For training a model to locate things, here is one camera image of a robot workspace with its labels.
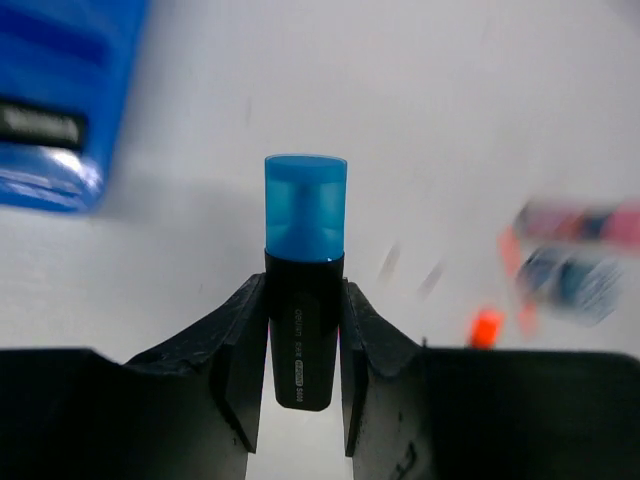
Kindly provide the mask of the blue slime jar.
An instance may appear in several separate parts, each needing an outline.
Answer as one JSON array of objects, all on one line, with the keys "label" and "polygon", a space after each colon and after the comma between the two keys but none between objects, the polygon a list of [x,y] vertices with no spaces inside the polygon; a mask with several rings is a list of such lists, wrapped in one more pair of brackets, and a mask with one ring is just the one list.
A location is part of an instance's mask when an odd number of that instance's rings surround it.
[{"label": "blue slime jar", "polygon": [[585,326],[615,311],[621,276],[613,260],[552,247],[533,250],[520,271],[536,311]]}]

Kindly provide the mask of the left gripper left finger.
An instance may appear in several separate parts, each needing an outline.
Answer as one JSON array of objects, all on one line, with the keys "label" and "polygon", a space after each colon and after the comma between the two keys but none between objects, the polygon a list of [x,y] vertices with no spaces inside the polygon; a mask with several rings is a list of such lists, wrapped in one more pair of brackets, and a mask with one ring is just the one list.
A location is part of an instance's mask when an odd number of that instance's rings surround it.
[{"label": "left gripper left finger", "polygon": [[5,479],[242,479],[257,448],[265,280],[118,364],[88,348],[1,353]]}]

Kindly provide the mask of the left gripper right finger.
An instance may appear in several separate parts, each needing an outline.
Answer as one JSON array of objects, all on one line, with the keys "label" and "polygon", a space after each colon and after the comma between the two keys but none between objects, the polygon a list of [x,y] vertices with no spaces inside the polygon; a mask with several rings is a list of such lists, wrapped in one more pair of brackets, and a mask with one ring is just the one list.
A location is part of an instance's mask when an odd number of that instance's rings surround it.
[{"label": "left gripper right finger", "polygon": [[357,479],[635,479],[639,363],[585,351],[436,348],[345,282],[341,392]]}]

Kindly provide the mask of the blue cap highlighter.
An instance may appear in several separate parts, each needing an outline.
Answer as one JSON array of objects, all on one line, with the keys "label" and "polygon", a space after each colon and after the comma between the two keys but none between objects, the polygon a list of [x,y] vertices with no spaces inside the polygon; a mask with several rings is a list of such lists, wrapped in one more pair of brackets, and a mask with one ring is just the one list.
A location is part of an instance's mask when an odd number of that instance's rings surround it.
[{"label": "blue cap highlighter", "polygon": [[347,163],[337,157],[265,160],[265,269],[274,388],[289,409],[331,402],[342,281]]}]

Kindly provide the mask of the orange cap highlighter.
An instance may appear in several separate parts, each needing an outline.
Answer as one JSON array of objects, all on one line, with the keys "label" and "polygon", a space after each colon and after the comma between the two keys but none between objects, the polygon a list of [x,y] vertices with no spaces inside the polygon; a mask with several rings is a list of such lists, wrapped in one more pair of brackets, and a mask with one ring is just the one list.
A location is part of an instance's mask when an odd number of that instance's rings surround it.
[{"label": "orange cap highlighter", "polygon": [[506,315],[495,308],[482,308],[471,323],[468,345],[476,349],[491,349],[499,338]]}]

